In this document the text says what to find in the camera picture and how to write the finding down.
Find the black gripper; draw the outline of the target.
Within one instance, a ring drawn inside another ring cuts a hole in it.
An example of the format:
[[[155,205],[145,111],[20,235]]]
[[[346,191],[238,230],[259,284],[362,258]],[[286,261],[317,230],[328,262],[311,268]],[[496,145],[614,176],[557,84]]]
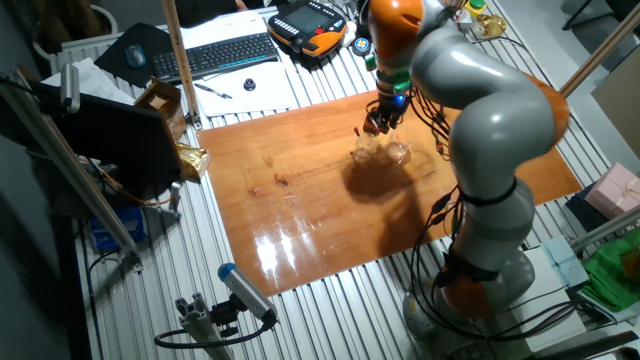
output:
[[[408,99],[405,94],[386,95],[378,94],[378,105],[376,109],[376,125],[380,133],[388,133],[388,123],[392,130],[395,130],[401,122],[401,117],[408,107]]]

